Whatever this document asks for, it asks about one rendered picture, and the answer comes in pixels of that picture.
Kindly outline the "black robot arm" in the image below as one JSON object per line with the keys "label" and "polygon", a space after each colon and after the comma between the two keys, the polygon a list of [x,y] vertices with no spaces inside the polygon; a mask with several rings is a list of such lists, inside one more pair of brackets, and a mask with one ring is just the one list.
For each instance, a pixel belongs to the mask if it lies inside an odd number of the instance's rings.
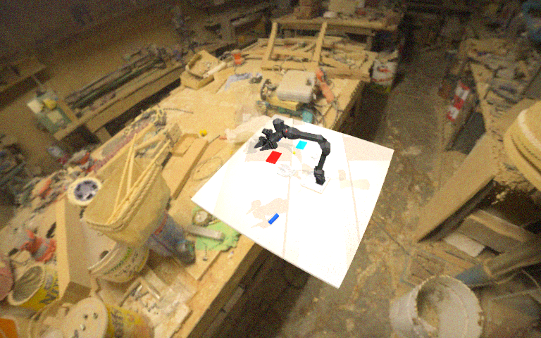
{"label": "black robot arm", "polygon": [[[323,186],[325,183],[325,171],[323,166],[325,164],[326,156],[331,152],[331,143],[324,138],[321,134],[312,134],[308,132],[299,131],[297,128],[290,127],[289,125],[284,124],[284,120],[276,118],[273,120],[273,126],[275,132],[279,135],[280,139],[283,137],[286,139],[302,139],[310,142],[317,142],[322,150],[322,154],[318,165],[313,169],[313,175],[316,178],[316,184]],[[264,128],[262,133],[270,138],[273,137],[274,133],[272,129]]]}

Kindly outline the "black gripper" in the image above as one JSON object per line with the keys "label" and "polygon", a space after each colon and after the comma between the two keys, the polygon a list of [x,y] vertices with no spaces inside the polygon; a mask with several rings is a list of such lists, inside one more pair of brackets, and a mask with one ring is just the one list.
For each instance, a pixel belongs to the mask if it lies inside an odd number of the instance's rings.
{"label": "black gripper", "polygon": [[259,141],[254,146],[254,148],[259,148],[260,151],[270,150],[270,149],[276,149],[278,147],[277,142],[279,142],[280,137],[277,134],[277,132],[274,133],[273,137],[270,138],[269,136],[259,136]]}

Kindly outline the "small blue block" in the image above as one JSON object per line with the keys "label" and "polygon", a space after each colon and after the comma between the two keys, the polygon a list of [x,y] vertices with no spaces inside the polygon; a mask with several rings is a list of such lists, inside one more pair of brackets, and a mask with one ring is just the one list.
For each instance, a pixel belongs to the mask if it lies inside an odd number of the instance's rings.
{"label": "small blue block", "polygon": [[276,213],[269,221],[268,223],[269,224],[273,224],[275,222],[275,220],[279,217],[279,215]]}

